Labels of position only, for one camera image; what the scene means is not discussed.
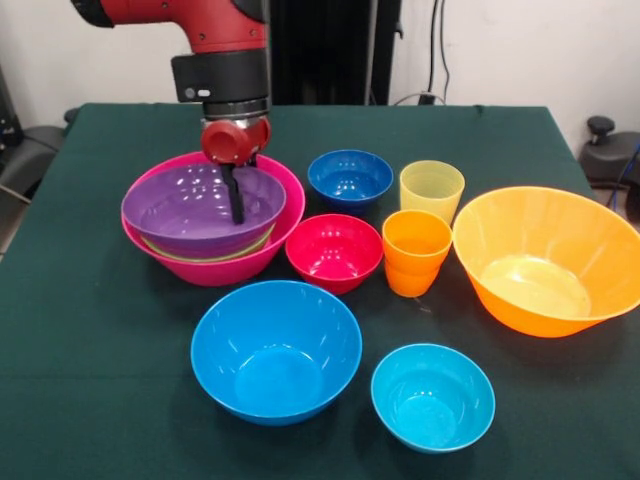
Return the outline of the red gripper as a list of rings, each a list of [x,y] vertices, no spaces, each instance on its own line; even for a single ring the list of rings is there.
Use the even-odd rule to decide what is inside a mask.
[[[227,186],[232,220],[244,223],[244,206],[237,180],[235,165],[257,166],[257,153],[268,144],[271,125],[267,117],[244,120],[216,120],[208,122],[201,134],[201,147],[209,160],[220,165],[222,179]]]

